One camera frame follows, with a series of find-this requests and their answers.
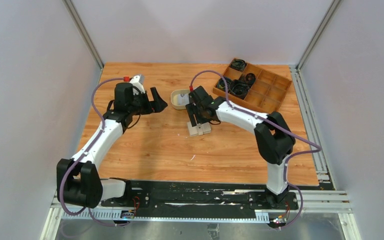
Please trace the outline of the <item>beige card holder wallet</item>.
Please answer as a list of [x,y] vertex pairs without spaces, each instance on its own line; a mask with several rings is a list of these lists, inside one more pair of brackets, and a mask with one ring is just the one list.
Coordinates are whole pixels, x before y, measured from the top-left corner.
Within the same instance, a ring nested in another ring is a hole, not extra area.
[[212,129],[209,122],[207,123],[197,123],[195,126],[192,126],[191,122],[187,123],[187,129],[189,131],[189,135],[191,137],[194,136],[202,136],[205,134],[209,134]]

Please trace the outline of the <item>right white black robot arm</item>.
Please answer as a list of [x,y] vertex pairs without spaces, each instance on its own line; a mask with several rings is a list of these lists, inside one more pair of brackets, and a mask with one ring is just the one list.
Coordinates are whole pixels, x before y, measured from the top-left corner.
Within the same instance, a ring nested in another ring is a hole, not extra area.
[[296,143],[294,137],[279,112],[262,113],[231,103],[224,97],[213,98],[199,86],[188,94],[186,110],[191,122],[197,124],[210,122],[230,123],[255,136],[260,156],[267,163],[266,204],[278,209],[286,201],[289,186],[286,179],[287,157]]

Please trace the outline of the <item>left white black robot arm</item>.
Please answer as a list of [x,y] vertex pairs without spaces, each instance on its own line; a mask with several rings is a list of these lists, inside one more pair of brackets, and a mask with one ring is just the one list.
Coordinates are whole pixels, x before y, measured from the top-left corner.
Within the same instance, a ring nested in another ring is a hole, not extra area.
[[64,209],[68,205],[92,209],[110,199],[122,207],[132,203],[131,181],[118,177],[101,179],[98,169],[113,144],[135,126],[134,116],[160,113],[168,106],[156,87],[151,87],[150,93],[152,100],[139,82],[117,83],[106,112],[98,114],[100,124],[91,139],[71,158],[58,162],[57,199]]

